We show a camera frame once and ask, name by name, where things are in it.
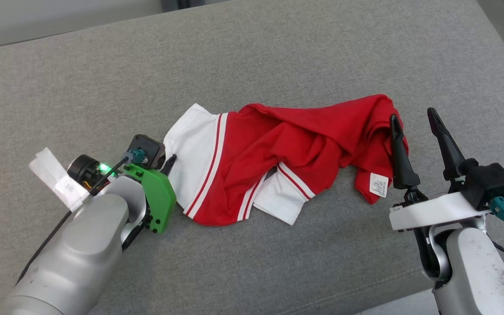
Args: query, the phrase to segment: white sleeve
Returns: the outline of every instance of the white sleeve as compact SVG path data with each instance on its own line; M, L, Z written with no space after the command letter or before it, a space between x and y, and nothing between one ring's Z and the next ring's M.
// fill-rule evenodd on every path
M260 187L254 206L293 225L308 198L280 169Z
M192 105L164 137L166 159L176 154L168 175L176 201L184 214L198 197L214 158L219 115L210 114L198 104Z

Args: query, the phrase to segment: gray fabric surface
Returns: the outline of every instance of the gray fabric surface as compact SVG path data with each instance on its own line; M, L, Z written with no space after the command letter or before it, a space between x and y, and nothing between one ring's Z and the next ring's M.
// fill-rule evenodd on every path
M28 169L48 146L114 163L136 133L161 140L194 102L298 108L390 96L420 189L448 189L426 108L466 157L504 165L504 44L474 0L251 0L0 47L0 301L66 211ZM126 251L92 315L351 314L431 286L411 233L390 229L354 169L296 224L254 210L202 227L176 209ZM504 243L496 220L490 233Z

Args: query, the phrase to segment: clothing label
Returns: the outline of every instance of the clothing label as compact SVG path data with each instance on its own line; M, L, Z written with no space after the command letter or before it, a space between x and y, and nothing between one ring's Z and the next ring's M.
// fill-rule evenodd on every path
M368 191L377 196L386 197L386 192L388 191L388 177L371 173Z

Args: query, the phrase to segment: white paper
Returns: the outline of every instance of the white paper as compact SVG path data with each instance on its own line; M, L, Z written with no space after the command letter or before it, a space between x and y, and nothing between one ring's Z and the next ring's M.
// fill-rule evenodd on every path
M377 196L386 197L386 192L388 192L388 177L371 173L368 191Z
M67 175L50 149L38 152L28 167L72 212L79 209L88 197L88 191Z

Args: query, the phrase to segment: red stripe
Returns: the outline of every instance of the red stripe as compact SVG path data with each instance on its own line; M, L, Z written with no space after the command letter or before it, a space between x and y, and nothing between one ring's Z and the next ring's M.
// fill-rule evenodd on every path
M206 187L206 182L210 178L211 170L214 168L215 157L217 155L217 146L219 144L219 131L220 131L220 129L221 129L221 115L219 115L219 120L217 121L217 137L215 139L215 151L213 152L213 159L211 160L210 170L207 172L206 180L203 181L202 189L199 190L198 195L196 196L196 199L194 199L194 202L192 202L192 205L190 206L190 208L188 208L188 211L186 211L186 215L188 215L190 213L190 211L192 211L192 208L194 207L194 205L196 204L196 202L200 198L200 195L202 194L204 188Z
M298 190L300 190L302 192L302 194L306 197L306 199L310 200L310 197L308 195L306 195L306 192L304 190L302 190L302 188L291 178L291 176L289 176L287 173L285 173L285 171L278 165L277 168L281 171L281 173L283 173L283 175L287 176L287 178L295 185L297 186Z
M259 184L260 182L256 183L254 189L252 189L252 193L250 193L250 196L248 196L248 202L246 202L246 208L244 208L244 215L242 215L243 220L246 220L246 213L250 211L250 209L248 209L248 207L250 206L250 201L252 200L252 197L254 197L254 192L256 191L256 188L258 188Z

